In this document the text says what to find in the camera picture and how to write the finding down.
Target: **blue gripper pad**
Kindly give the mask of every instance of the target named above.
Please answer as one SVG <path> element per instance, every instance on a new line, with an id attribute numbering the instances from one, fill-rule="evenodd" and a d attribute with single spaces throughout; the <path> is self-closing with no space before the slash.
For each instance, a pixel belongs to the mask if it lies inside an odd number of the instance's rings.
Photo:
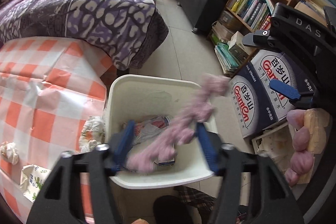
<path id="1" fill-rule="evenodd" d="M 201 144 L 203 154 L 208 163 L 209 169 L 215 174 L 218 173 L 218 153 L 221 149 L 221 138 L 216 133 L 208 132 L 203 123 L 196 125 L 195 136 Z"/>
<path id="2" fill-rule="evenodd" d="M 124 166 L 126 156 L 132 148 L 134 138 L 135 121 L 129 121 L 124 131 L 115 133 L 109 140 L 110 152 L 113 154 L 114 172 L 118 172 Z"/>
<path id="3" fill-rule="evenodd" d="M 296 88 L 293 88 L 278 79 L 272 79 L 269 82 L 269 87 L 290 100 L 298 101 L 301 99 L 301 95 Z"/>

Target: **purple patterned blanket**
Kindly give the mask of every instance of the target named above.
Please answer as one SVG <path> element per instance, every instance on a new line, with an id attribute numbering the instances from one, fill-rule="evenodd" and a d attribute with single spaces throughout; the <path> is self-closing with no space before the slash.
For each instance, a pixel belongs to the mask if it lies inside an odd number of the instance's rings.
<path id="1" fill-rule="evenodd" d="M 116 68 L 141 68 L 168 34 L 156 0 L 12 0 L 0 8 L 0 47 L 20 37 L 79 38 Z"/>

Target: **checkered tablecloth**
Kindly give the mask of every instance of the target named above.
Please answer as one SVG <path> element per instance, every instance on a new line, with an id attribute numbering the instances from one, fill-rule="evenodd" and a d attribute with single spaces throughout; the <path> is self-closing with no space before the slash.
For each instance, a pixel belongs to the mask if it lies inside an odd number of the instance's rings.
<path id="1" fill-rule="evenodd" d="M 62 151 L 79 150 L 85 121 L 103 113 L 99 77 L 111 65 L 105 52 L 77 39 L 21 38 L 0 49 L 0 143 L 14 142 L 20 157 L 17 165 L 1 159 L 0 192 L 23 223 L 32 203 L 19 188 L 22 167 L 52 169 Z M 82 188 L 88 199 L 88 185 Z"/>

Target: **black leather bench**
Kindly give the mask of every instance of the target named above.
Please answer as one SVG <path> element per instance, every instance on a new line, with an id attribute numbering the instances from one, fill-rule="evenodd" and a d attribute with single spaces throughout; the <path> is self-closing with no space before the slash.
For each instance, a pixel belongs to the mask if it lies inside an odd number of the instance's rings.
<path id="1" fill-rule="evenodd" d="M 193 26 L 193 32 L 198 30 L 209 32 L 211 25 L 220 16 L 223 0 L 177 0 Z"/>

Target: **white trash bin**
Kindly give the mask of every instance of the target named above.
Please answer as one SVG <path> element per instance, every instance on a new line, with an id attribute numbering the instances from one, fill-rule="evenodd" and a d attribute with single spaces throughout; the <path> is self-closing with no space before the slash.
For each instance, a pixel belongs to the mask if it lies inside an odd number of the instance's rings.
<path id="1" fill-rule="evenodd" d="M 106 137 L 120 132 L 129 120 L 142 121 L 148 116 L 175 116 L 200 88 L 193 82 L 158 77 L 124 75 L 110 89 L 106 114 Z M 206 123 L 208 131 L 217 133 L 212 116 Z M 150 174 L 121 171 L 111 179 L 127 189 L 164 188 L 196 182 L 212 176 L 198 140 L 175 146 L 175 164 Z"/>

